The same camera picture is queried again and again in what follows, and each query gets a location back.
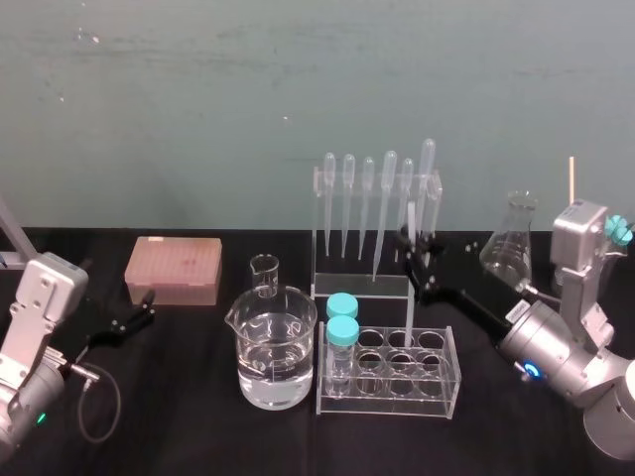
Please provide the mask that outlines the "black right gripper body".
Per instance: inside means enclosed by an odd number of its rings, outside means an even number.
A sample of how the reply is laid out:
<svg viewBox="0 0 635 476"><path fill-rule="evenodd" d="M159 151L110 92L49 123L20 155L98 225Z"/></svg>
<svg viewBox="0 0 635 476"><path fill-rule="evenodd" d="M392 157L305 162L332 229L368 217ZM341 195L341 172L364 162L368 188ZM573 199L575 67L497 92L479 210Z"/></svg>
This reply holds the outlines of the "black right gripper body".
<svg viewBox="0 0 635 476"><path fill-rule="evenodd" d="M470 292L465 289L433 287L420 289L420 304L445 303L479 326L494 343L501 342L512 328L505 315L512 309L512 292Z"/></svg>

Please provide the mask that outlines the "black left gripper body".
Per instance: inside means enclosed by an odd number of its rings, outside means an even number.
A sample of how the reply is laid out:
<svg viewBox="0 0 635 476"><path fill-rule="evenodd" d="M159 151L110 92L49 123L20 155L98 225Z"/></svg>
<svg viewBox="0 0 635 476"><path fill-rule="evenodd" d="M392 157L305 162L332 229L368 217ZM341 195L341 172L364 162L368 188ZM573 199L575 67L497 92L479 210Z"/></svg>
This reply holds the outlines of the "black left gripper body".
<svg viewBox="0 0 635 476"><path fill-rule="evenodd" d="M84 380L98 380L99 376L85 368L81 363L82 357L90 349L91 336L80 334L79 336L55 335L49 342L49 353L57 361L58 370L64 380L76 375Z"/></svg>

